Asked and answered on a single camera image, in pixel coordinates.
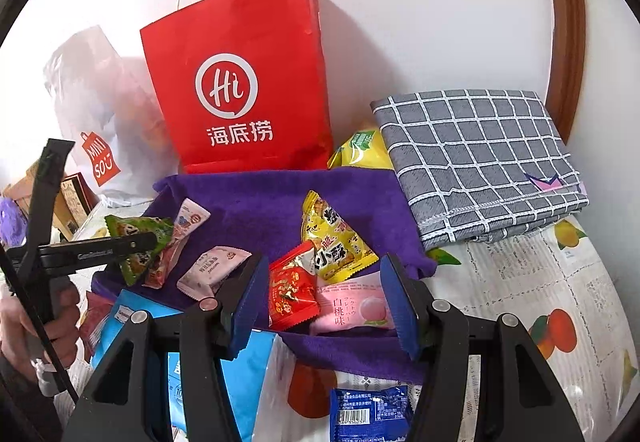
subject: folded tablecloth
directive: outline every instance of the folded tablecloth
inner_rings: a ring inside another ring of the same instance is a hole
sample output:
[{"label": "folded tablecloth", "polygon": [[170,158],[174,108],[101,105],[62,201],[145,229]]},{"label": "folded tablecloth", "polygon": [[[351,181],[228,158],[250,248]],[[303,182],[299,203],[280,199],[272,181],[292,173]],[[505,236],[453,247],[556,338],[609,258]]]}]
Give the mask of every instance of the folded tablecloth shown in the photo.
[{"label": "folded tablecloth", "polygon": [[[212,175],[175,175],[156,184],[160,193],[147,216],[175,219],[185,198],[206,208],[211,217],[191,234],[180,259],[160,290],[133,292],[184,310],[194,301],[178,291],[177,280],[199,255],[216,245],[261,252],[274,261],[300,244],[302,202],[317,191],[380,257],[395,252],[413,278],[433,275],[435,263],[422,249],[414,218],[390,170],[337,168],[330,171],[257,171]],[[379,264],[358,272],[379,270]],[[92,290],[115,298],[125,286],[119,271],[94,275]],[[269,325],[267,303],[261,304],[257,328]],[[424,366],[410,362],[395,331],[369,327],[310,336],[308,328],[283,332],[295,355],[309,365],[357,375],[421,384]]]},{"label": "folded tablecloth", "polygon": [[532,91],[427,91],[371,107],[427,249],[533,231],[589,202]]}]

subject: wooden trim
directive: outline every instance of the wooden trim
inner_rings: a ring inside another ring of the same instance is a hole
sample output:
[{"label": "wooden trim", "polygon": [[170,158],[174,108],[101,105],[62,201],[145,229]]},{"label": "wooden trim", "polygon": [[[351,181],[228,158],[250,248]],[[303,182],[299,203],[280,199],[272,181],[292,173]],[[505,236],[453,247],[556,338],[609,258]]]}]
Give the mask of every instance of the wooden trim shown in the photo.
[{"label": "wooden trim", "polygon": [[554,37],[546,109],[566,143],[582,88],[586,45],[584,0],[553,0]]}]

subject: purple cloth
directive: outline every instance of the purple cloth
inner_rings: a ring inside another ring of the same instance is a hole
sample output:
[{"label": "purple cloth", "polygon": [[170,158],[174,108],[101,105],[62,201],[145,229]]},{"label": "purple cloth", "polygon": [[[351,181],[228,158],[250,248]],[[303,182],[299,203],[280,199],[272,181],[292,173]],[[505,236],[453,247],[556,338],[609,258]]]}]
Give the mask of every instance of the purple cloth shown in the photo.
[{"label": "purple cloth", "polygon": [[0,240],[7,248],[20,247],[27,236],[27,219],[11,198],[0,198]]},{"label": "purple cloth", "polygon": [[[330,171],[257,171],[212,175],[175,175],[156,184],[158,197],[146,215],[175,219],[185,198],[206,208],[211,217],[185,246],[160,290],[137,283],[140,295],[177,309],[193,300],[176,288],[177,280],[199,255],[216,245],[261,252],[274,261],[300,244],[302,202],[317,191],[379,256],[396,253],[410,277],[431,276],[435,264],[424,254],[414,217],[396,174],[391,170],[338,168]],[[379,270],[379,262],[358,272]],[[119,271],[94,275],[92,290],[116,298],[124,287]],[[267,304],[260,306],[257,328],[268,327]],[[330,336],[310,336],[306,325],[282,338],[306,364],[357,375],[422,383],[425,367],[400,348],[395,331],[359,328]]]}]

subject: green snack package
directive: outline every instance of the green snack package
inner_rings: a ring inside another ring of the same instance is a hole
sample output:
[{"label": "green snack package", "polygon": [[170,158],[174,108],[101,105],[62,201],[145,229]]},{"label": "green snack package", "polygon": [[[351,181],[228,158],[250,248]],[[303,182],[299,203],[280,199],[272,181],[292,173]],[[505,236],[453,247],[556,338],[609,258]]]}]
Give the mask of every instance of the green snack package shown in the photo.
[{"label": "green snack package", "polygon": [[133,285],[144,271],[153,265],[158,254],[169,243],[174,231],[172,221],[166,218],[151,218],[149,216],[119,218],[109,215],[105,216],[104,221],[112,237],[127,236],[139,232],[153,232],[158,239],[158,244],[154,250],[131,254],[126,260],[120,262],[120,270],[128,286]]}]

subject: silver screw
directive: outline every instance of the silver screw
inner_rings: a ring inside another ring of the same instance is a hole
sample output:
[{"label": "silver screw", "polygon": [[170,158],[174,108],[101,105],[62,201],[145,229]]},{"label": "silver screw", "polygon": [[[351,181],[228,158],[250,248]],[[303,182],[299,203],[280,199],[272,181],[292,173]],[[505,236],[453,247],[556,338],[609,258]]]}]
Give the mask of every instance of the silver screw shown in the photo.
[{"label": "silver screw", "polygon": [[215,310],[217,306],[218,301],[212,297],[206,297],[202,301],[200,301],[200,310]]},{"label": "silver screw", "polygon": [[146,321],[147,314],[144,310],[138,310],[137,312],[133,312],[131,314],[131,322],[139,325],[140,323],[144,323]]},{"label": "silver screw", "polygon": [[438,312],[449,312],[451,309],[451,304],[445,299],[436,299],[433,303],[431,303],[434,310]]},{"label": "silver screw", "polygon": [[505,314],[504,316],[502,316],[502,322],[508,327],[518,326],[518,318],[513,314]]}]

